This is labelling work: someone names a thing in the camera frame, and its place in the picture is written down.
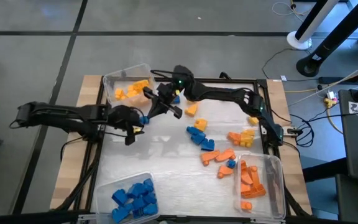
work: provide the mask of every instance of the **clear plastic container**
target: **clear plastic container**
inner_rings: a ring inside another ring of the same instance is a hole
[[[118,208],[118,204],[111,198],[113,193],[119,189],[124,189],[127,191],[133,184],[143,183],[146,179],[151,179],[153,184],[153,174],[151,172],[143,172],[140,174],[134,174],[109,184],[104,184],[96,188],[95,195],[95,204],[96,204],[96,221],[98,224],[116,224],[116,222],[111,217],[111,211],[115,208]],[[154,186],[155,197],[157,198],[157,208],[158,208],[158,192]],[[141,218],[134,218],[132,213],[119,222],[119,224],[140,224],[153,219],[156,219],[160,216],[160,209],[155,215],[147,215]]]
[[[150,66],[143,63],[140,65],[133,66],[131,68],[125,68],[120,71],[112,72],[103,77],[104,89],[107,93],[107,100],[110,105],[126,105],[126,106],[135,106],[142,107],[142,105],[147,101],[143,93],[140,93],[136,96],[126,98],[125,100],[117,100],[115,91],[117,88],[123,89],[127,93],[128,86],[135,83],[136,81],[145,80],[149,81],[150,88],[155,90],[156,84],[153,74],[150,72]]]
[[[259,182],[263,184],[266,195],[256,198],[241,196],[241,161],[245,161],[247,167],[258,167]],[[283,169],[278,157],[251,153],[240,155],[235,181],[238,198],[235,201],[235,208],[245,217],[263,220],[283,220],[285,218]],[[252,203],[252,210],[249,212],[241,210],[241,201]]]

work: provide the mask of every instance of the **orange toy block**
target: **orange toy block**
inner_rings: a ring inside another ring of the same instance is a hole
[[[248,117],[248,122],[252,125],[257,125],[259,123],[258,118]]]
[[[127,93],[127,97],[128,97],[128,98],[131,98],[131,97],[136,96],[136,95],[138,95],[138,94],[139,94],[139,93],[136,92],[135,90],[134,90],[134,91],[130,91],[130,92]]]
[[[252,181],[254,182],[254,186],[258,186],[260,184],[259,175],[258,175],[258,167],[250,166],[247,168],[247,170],[248,170],[248,174],[252,178]]]
[[[124,90],[122,90],[122,89],[120,89],[120,88],[116,89],[116,91],[115,91],[114,94],[115,94],[115,96],[116,96],[116,100],[121,100],[121,98],[122,98],[123,96],[125,96]]]
[[[245,198],[261,197],[266,194],[265,187],[262,184],[256,185],[249,194],[242,194]]]
[[[251,186],[248,184],[241,183],[241,194],[246,194],[251,191]]]
[[[197,119],[194,123],[194,127],[196,129],[199,129],[200,131],[205,131],[206,125],[208,124],[208,121],[205,119]]]
[[[197,112],[198,104],[195,103],[185,110],[185,114],[188,116],[194,116]]]
[[[251,210],[252,209],[252,204],[250,202],[242,201],[241,202],[241,209],[242,210]]]
[[[227,166],[220,166],[218,171],[218,178],[222,179],[225,175],[233,174],[233,169],[228,168]]]
[[[201,161],[203,162],[204,166],[208,166],[209,165],[209,161],[215,159],[216,156],[218,156],[221,152],[219,152],[219,150],[216,151],[212,151],[212,152],[206,152],[206,153],[202,153],[200,155],[201,157]]]
[[[241,174],[241,181],[245,184],[253,184],[254,181],[252,181],[251,176],[247,172],[243,172]]]
[[[245,161],[241,161],[241,174],[245,171],[247,171],[247,163]]]
[[[218,155],[215,158],[216,162],[223,162],[226,159],[235,159],[236,155],[234,155],[234,150],[232,148],[226,149],[225,151],[223,151],[220,155]]]

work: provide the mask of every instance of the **black cable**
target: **black cable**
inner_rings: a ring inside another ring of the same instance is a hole
[[[292,146],[292,148],[294,148],[296,151],[298,151],[298,153],[299,153],[299,158],[301,157],[301,152],[299,151],[299,149],[298,149],[296,146],[294,146],[293,144],[291,144],[291,143],[289,143],[289,142],[286,142],[286,141],[284,141],[283,143],[285,143],[285,144],[287,144],[287,145],[289,145],[289,146]]]
[[[68,141],[68,142],[66,142],[65,144],[62,145],[62,148],[60,149],[60,162],[63,160],[63,152],[65,150],[66,145],[68,145],[68,144],[70,144],[70,143],[72,143],[74,141],[80,140],[80,139],[82,139],[82,137],[70,140],[70,141]]]
[[[264,66],[262,67],[262,72],[264,73],[264,75],[265,75],[265,77],[267,78],[267,79],[270,79],[267,75],[266,75],[266,73],[265,73],[265,67],[266,67],[266,65],[269,63],[269,61],[271,61],[276,55],[278,55],[278,54],[280,54],[280,53],[282,53],[282,52],[284,52],[284,51],[287,51],[287,50],[296,50],[296,49],[283,49],[283,50],[281,50],[281,51],[279,51],[279,52],[277,52],[277,53],[275,53],[275,54],[273,54],[273,56],[271,56],[266,62],[265,62],[265,64],[264,64]],[[309,80],[315,80],[315,78],[312,78],[312,79],[308,79],[308,80],[287,80],[288,82],[303,82],[303,81],[309,81]]]
[[[274,110],[272,110],[273,114],[275,114],[276,116],[278,116],[278,118],[281,118],[284,121],[288,121],[289,123],[292,123],[290,120],[287,120],[285,118],[282,118],[281,116],[279,116]]]

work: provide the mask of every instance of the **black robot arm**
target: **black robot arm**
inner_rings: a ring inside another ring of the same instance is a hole
[[[152,73],[166,77],[161,73],[165,71],[152,70]],[[177,106],[171,106],[171,102],[183,90],[187,100],[201,101],[205,99],[231,101],[237,103],[241,110],[249,116],[256,117],[260,124],[266,129],[268,142],[274,146],[283,144],[283,128],[275,124],[273,118],[266,110],[263,98],[248,88],[216,88],[205,86],[196,81],[190,70],[177,65],[172,74],[171,82],[161,83],[157,87],[158,95],[155,95],[150,88],[143,89],[144,95],[152,100],[152,107],[147,115],[152,118],[168,110],[172,111],[176,118],[180,118],[182,110]]]

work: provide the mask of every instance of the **toy block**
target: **toy block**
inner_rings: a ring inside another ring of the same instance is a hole
[[[189,108],[185,110],[185,114],[187,114],[188,116],[194,116],[197,112],[197,108],[198,108],[198,103],[195,103],[189,106]]]
[[[127,202],[128,197],[124,189],[119,189],[111,197],[118,205],[123,206]]]
[[[250,202],[245,202],[245,201],[242,201],[241,202],[241,209],[242,210],[251,210],[252,209],[252,204]]]
[[[154,184],[152,179],[148,178],[143,181],[143,186],[148,192],[152,192],[154,190]]]
[[[205,134],[204,133],[198,133],[198,134],[192,134],[190,139],[197,145],[200,145],[203,140],[205,139]]]
[[[146,192],[147,191],[144,188],[143,184],[136,183],[136,184],[132,185],[132,187],[130,187],[130,189],[128,190],[127,196],[129,198],[137,198]]]
[[[121,100],[121,97],[125,96],[124,90],[120,88],[116,89],[114,94],[116,96],[116,100]]]
[[[241,173],[241,181],[245,184],[253,184],[254,181],[252,181],[250,175],[247,172]]]
[[[143,200],[143,197],[138,197],[138,198],[134,199],[134,201],[132,202],[132,205],[133,205],[134,210],[138,210],[140,208],[144,208],[146,206],[146,203]]]
[[[215,150],[215,142],[210,139],[204,139],[202,142],[201,142],[201,150],[204,150],[204,151],[213,151]]]
[[[143,216],[143,209],[134,210],[132,214],[134,214],[134,218],[140,218]]]
[[[202,153],[200,155],[201,161],[203,162],[204,166],[208,166],[209,162],[213,159],[215,159],[216,156],[218,156],[221,152],[219,152],[219,150],[217,151],[212,151],[212,152],[206,152],[206,153]]]
[[[230,159],[226,162],[226,166],[230,169],[234,169],[234,167],[236,166],[236,162],[234,160]]]
[[[131,98],[131,97],[136,96],[138,94],[139,93],[136,92],[136,91],[129,91],[126,96],[127,96],[127,98]]]
[[[241,161],[240,165],[241,165],[241,173],[247,172],[247,163],[245,161]]]
[[[149,124],[149,123],[150,123],[150,120],[149,120],[149,118],[146,117],[146,116],[141,116],[141,117],[140,117],[140,123],[141,123],[141,124]]]
[[[248,117],[248,122],[252,125],[257,125],[259,123],[258,118]]]
[[[125,208],[115,208],[111,212],[112,219],[119,223],[129,215],[129,212]]]
[[[266,194],[266,190],[262,184],[256,185],[251,189],[249,194],[244,194],[245,198],[254,198],[254,197],[261,197]]]
[[[155,193],[148,193],[147,195],[144,195],[143,196],[143,200],[147,203],[147,204],[150,204],[150,203],[157,203],[157,199],[155,198]]]
[[[199,129],[200,131],[205,131],[206,125],[208,124],[208,121],[205,119],[197,119],[194,123],[194,127],[196,129]]]
[[[154,215],[157,214],[158,208],[156,204],[150,204],[143,208],[144,215]]]
[[[251,186],[248,184],[241,183],[241,194],[246,194],[251,191]]]
[[[133,85],[128,86],[128,92],[130,91],[136,91]]]
[[[256,166],[250,166],[247,168],[248,174],[251,177],[252,181],[254,182],[254,185],[259,185],[259,175],[258,175],[258,167]]]
[[[179,104],[180,103],[180,97],[177,96],[175,99],[173,99],[172,104]]]
[[[186,131],[187,131],[188,133],[190,133],[190,134],[201,134],[201,133],[203,133],[203,132],[200,131],[199,129],[196,129],[195,127],[190,127],[190,126],[188,126],[188,127],[186,128]]]
[[[218,178],[222,179],[225,175],[233,174],[233,169],[228,168],[227,166],[220,166],[218,171]]]
[[[227,134],[227,139],[231,140],[235,146],[238,146],[238,145],[240,145],[241,134],[229,132]]]
[[[229,148],[229,149],[226,149],[225,151],[223,151],[220,155],[218,155],[215,158],[215,161],[222,162],[222,161],[225,161],[226,159],[235,159],[235,158],[236,158],[236,155],[234,155],[234,150]]]

